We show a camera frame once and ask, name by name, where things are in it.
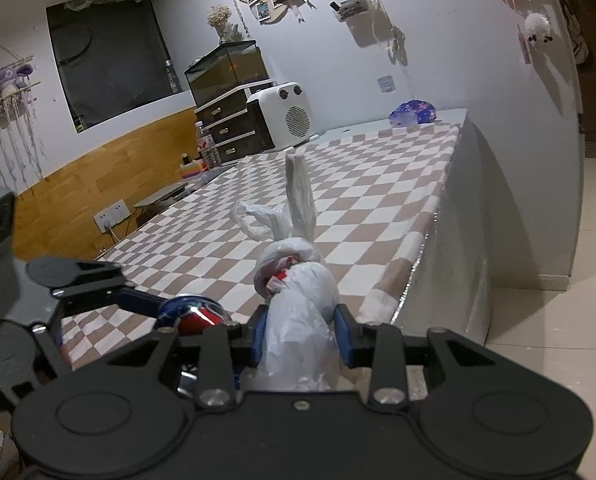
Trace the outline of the white plastic trash bag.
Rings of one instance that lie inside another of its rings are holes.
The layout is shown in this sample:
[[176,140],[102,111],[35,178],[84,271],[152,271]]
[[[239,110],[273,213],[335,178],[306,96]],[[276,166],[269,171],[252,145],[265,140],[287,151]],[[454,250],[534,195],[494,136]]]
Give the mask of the white plastic trash bag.
[[254,287],[269,307],[263,355],[243,372],[252,391],[328,391],[339,378],[330,328],[339,292],[315,247],[316,207],[304,155],[285,155],[286,200],[281,206],[237,202],[231,219],[252,240],[267,242],[257,259]]

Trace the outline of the blue crushed soda can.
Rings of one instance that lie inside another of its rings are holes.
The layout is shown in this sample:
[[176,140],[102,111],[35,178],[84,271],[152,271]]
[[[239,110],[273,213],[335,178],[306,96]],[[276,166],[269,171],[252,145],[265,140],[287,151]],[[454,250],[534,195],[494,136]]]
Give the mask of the blue crushed soda can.
[[215,301],[201,296],[170,299],[158,309],[154,329],[180,337],[179,394],[207,408],[235,402],[230,321]]

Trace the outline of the brown white checkered blanket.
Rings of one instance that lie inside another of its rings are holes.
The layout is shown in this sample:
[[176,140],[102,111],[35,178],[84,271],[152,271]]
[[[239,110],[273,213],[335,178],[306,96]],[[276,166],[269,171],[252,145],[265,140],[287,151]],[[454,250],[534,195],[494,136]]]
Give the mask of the brown white checkered blanket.
[[[391,322],[420,260],[461,129],[446,122],[361,133],[301,149],[315,204],[313,240],[341,300]],[[281,153],[247,157],[105,255],[143,292],[216,300],[238,322],[261,302],[254,269],[287,234]]]

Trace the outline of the plastic water bottle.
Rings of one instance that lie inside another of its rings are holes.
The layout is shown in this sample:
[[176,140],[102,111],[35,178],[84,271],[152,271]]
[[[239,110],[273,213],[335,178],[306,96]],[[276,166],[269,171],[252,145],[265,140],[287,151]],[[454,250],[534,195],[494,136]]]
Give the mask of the plastic water bottle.
[[214,145],[211,134],[204,131],[204,125],[200,120],[195,122],[195,127],[199,155],[202,156],[205,165],[209,169],[219,167],[221,165],[220,156]]

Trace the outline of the black white drawer cabinet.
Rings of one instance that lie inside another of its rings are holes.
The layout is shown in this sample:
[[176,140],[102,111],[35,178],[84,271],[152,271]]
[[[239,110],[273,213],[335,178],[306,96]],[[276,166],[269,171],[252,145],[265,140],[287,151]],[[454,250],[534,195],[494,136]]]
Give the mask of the black white drawer cabinet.
[[269,133],[261,133],[255,114],[248,110],[248,99],[257,92],[272,88],[272,79],[241,84],[217,98],[195,108],[202,122],[202,132],[212,137],[221,162],[232,162],[273,148]]

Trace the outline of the purple plush toy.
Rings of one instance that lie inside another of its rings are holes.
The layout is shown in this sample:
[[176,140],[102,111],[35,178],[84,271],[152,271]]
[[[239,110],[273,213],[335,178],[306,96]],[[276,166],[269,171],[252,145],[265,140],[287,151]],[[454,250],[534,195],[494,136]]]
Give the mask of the purple plush toy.
[[27,88],[28,79],[32,73],[33,67],[28,63],[2,68],[0,70],[0,99]]

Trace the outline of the white space heater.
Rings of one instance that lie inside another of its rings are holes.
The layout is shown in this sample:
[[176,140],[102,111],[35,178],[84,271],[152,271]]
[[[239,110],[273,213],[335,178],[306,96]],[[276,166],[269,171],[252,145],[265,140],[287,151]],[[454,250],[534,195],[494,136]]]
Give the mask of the white space heater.
[[306,90],[298,82],[286,82],[254,93],[247,100],[247,110],[263,151],[293,148],[316,133]]

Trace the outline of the blue patterned pouch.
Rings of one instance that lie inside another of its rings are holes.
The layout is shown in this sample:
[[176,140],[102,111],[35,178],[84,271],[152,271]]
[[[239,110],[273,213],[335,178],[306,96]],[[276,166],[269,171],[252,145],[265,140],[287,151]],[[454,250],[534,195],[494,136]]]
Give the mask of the blue patterned pouch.
[[404,102],[389,114],[389,123],[392,128],[409,128],[416,125],[431,124],[436,119],[435,107],[421,100]]

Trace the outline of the dark window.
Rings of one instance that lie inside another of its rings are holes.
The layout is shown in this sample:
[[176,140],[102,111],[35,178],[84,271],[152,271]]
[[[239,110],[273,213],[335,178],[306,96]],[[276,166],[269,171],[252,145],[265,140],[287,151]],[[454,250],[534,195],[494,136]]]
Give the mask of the dark window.
[[180,91],[152,0],[70,0],[45,12],[79,132]]

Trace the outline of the glass fish tank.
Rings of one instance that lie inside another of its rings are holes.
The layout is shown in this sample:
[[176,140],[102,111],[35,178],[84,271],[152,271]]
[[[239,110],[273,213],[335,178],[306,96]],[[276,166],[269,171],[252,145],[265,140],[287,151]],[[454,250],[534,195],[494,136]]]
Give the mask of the glass fish tank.
[[269,78],[255,40],[225,42],[195,61],[185,78],[197,106],[242,84]]

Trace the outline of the dried flower bouquet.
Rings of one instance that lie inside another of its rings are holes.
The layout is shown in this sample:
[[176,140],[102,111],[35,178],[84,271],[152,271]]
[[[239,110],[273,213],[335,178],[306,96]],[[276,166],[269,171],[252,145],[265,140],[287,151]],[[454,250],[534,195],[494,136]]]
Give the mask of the dried flower bouquet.
[[220,44],[242,41],[244,39],[244,35],[238,29],[238,25],[230,22],[231,15],[231,9],[225,4],[210,6],[208,11],[207,23],[218,34]]

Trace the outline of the white fluffy sheep toy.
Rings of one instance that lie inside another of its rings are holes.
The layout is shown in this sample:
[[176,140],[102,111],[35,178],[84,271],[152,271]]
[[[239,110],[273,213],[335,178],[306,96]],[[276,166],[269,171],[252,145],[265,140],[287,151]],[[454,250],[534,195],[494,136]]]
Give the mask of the white fluffy sheep toy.
[[531,12],[526,16],[525,34],[530,44],[538,42],[548,44],[554,40],[551,23],[548,17],[542,13]]

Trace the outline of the white wall power socket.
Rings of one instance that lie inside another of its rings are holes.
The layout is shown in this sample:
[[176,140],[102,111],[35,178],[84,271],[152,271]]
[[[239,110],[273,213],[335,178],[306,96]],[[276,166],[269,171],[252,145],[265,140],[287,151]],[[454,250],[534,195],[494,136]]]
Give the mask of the white wall power socket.
[[130,218],[130,210],[124,200],[117,200],[107,208],[94,214],[93,221],[101,233]]

